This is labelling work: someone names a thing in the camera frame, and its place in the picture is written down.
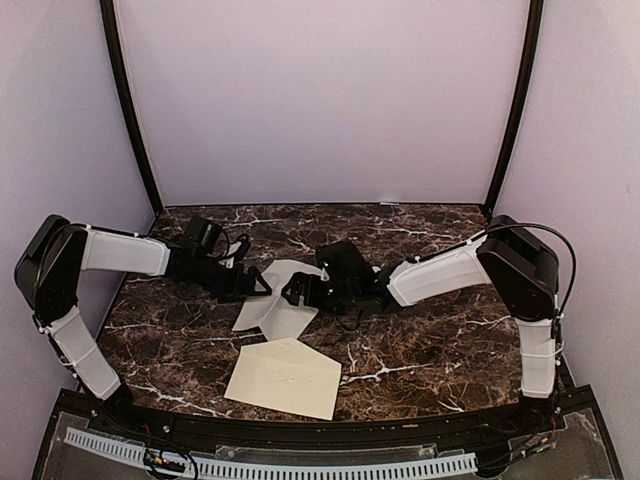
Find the white letter paper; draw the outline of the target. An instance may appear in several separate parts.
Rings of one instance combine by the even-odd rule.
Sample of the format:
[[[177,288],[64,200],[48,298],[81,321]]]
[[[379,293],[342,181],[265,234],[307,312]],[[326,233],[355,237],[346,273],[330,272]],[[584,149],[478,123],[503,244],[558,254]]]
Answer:
[[[297,339],[317,316],[317,308],[292,306],[281,296],[281,290],[294,273],[321,273],[315,266],[295,260],[274,260],[263,272],[272,294],[247,299],[232,328],[234,332],[259,328],[268,341]]]

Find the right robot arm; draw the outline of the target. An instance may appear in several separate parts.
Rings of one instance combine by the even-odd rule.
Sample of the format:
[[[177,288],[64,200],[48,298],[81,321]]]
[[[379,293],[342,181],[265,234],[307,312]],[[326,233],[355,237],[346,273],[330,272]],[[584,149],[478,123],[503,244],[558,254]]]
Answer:
[[[559,258],[535,236],[536,223],[495,217],[487,229],[452,247],[376,270],[354,243],[340,241],[316,251],[320,273],[294,272],[282,287],[292,306],[338,315],[354,308],[395,313],[423,300],[477,285],[492,285],[514,318],[520,339],[521,392],[510,413],[521,434],[549,416],[545,398],[556,382],[560,322],[568,299],[559,294]]]

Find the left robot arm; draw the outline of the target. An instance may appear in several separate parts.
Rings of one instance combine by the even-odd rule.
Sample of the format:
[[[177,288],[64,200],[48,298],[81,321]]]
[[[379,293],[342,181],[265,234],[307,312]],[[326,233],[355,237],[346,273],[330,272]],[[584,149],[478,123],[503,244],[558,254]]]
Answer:
[[[88,270],[135,273],[186,282],[221,303],[269,296],[260,271],[242,263],[250,239],[239,236],[221,254],[214,249],[223,228],[194,217],[183,232],[167,240],[74,223],[58,214],[41,224],[14,269],[14,281],[63,366],[102,402],[101,417],[120,436],[141,427],[140,412],[126,401],[132,394],[108,363],[79,310],[77,290]]]

